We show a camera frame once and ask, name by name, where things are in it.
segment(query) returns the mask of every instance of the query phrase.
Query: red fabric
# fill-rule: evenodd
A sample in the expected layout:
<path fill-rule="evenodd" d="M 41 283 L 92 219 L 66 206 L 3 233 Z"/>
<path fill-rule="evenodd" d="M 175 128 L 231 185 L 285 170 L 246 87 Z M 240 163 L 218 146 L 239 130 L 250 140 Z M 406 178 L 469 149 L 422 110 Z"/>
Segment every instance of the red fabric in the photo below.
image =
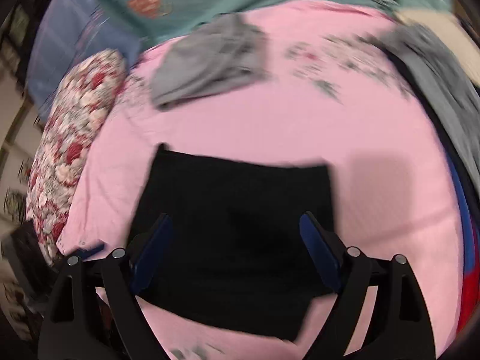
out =
<path fill-rule="evenodd" d="M 473 237 L 473 242 L 475 245 L 475 267 L 471 273 L 466 274 L 463 278 L 462 302 L 460 306 L 460 316 L 458 318 L 457 333 L 465 327 L 479 303 L 480 262 L 477 234 Z"/>

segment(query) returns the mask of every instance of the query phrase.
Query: pink bed sheet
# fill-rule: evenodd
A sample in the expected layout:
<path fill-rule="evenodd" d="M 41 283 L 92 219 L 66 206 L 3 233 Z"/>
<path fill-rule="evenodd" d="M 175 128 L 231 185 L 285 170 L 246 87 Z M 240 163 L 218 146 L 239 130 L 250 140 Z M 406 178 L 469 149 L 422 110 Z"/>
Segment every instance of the pink bed sheet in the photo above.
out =
<path fill-rule="evenodd" d="M 445 154 L 424 111 L 369 35 L 395 24 L 382 13 L 296 0 L 246 14 L 268 38 L 269 78 L 168 112 L 148 81 L 175 42 L 147 51 L 94 141 L 58 240 L 67 253 L 98 240 L 124 247 L 159 143 L 172 150 L 258 164 L 329 163 L 337 233 L 348 246 L 390 259 L 405 254 L 426 299 L 437 354 L 457 327 L 463 248 Z M 349 351 L 359 348 L 374 304 L 369 290 Z M 314 299 L 296 342 L 180 318 L 138 299 L 176 359 L 299 360 L 335 300 Z"/>

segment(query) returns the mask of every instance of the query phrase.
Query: blue gripper pad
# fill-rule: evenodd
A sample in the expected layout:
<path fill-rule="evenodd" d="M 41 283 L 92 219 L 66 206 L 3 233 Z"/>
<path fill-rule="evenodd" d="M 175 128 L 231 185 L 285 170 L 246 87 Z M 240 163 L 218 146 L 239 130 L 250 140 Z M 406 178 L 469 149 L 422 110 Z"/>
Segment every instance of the blue gripper pad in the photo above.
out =
<path fill-rule="evenodd" d="M 173 224 L 169 216 L 160 216 L 154 227 L 155 229 L 146 241 L 141 254 L 131 267 L 130 291 L 134 295 L 150 285 L 153 275 L 172 240 Z"/>
<path fill-rule="evenodd" d="M 307 214 L 300 217 L 299 225 L 303 243 L 307 247 L 320 278 L 327 287 L 338 293 L 342 284 L 337 259 Z"/>

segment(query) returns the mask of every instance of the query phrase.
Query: metal screw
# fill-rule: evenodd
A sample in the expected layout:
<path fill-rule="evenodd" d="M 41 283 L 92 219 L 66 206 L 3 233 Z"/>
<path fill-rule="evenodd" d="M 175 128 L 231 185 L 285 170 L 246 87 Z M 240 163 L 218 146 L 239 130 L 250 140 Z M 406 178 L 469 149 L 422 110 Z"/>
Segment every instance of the metal screw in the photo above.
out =
<path fill-rule="evenodd" d="M 121 259 L 125 255 L 125 249 L 119 247 L 112 252 L 112 256 L 114 259 Z"/>
<path fill-rule="evenodd" d="M 361 253 L 360 249 L 358 247 L 354 247 L 354 246 L 350 246 L 346 250 L 346 252 L 352 257 L 358 257 L 358 256 L 360 256 L 360 253 Z"/>
<path fill-rule="evenodd" d="M 71 256 L 67 260 L 67 264 L 69 264 L 69 266 L 74 266 L 76 263 L 78 263 L 79 260 L 80 259 L 77 256 Z"/>
<path fill-rule="evenodd" d="M 395 256 L 395 260 L 397 260 L 397 263 L 402 265 L 407 263 L 407 258 L 402 254 L 397 254 Z"/>

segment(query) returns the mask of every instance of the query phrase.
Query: red and white floral pillow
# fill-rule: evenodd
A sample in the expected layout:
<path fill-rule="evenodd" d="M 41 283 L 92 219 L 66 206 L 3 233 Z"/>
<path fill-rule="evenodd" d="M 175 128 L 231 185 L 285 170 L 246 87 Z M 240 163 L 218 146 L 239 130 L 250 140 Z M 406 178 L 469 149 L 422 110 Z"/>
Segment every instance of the red and white floral pillow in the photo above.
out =
<path fill-rule="evenodd" d="M 48 263 L 59 256 L 55 243 L 67 222 L 88 150 L 125 75 L 122 55 L 104 50 L 75 66 L 58 86 L 30 173 L 26 208 Z"/>

